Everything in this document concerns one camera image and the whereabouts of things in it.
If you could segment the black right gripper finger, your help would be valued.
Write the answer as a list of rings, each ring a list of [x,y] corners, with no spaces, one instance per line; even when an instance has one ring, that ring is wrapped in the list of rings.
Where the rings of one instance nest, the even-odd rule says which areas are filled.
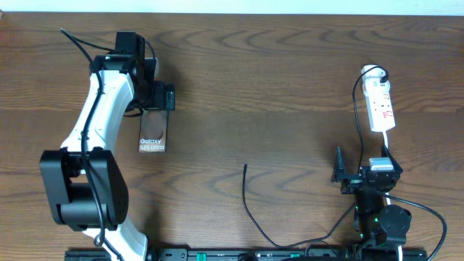
[[[341,147],[336,148],[336,158],[333,166],[331,182],[342,182],[345,176],[345,164],[341,153]]]
[[[403,169],[401,168],[399,163],[395,160],[395,158],[393,158],[391,152],[385,145],[381,147],[381,158],[384,161],[383,170],[391,171],[391,172],[399,173],[399,174],[403,173]]]

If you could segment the Galaxy S25 Ultra smartphone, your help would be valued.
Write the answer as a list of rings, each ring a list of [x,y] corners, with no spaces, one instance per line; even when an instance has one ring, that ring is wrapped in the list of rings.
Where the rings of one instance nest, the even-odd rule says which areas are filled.
[[[165,153],[167,151],[168,111],[146,111],[141,116],[139,153]]]

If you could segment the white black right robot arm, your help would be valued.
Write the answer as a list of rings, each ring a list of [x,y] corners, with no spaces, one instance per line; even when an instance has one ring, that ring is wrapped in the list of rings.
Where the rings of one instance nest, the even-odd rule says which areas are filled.
[[[384,199],[397,185],[403,169],[381,147],[381,156],[371,158],[369,165],[359,173],[348,173],[341,149],[336,149],[336,159],[331,182],[341,184],[342,194],[355,197],[355,228],[361,241],[350,247],[357,260],[399,260],[399,247],[406,243],[412,215],[409,210]]]

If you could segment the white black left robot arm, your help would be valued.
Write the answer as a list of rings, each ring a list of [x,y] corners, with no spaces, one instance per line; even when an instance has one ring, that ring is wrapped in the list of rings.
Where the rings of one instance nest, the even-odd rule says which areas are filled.
[[[149,238],[128,217],[129,192],[113,155],[124,117],[175,109],[175,88],[156,80],[151,44],[119,31],[115,47],[89,57],[90,89],[79,118],[58,150],[39,167],[55,223],[91,237],[96,250],[65,255],[82,260],[158,260]]]

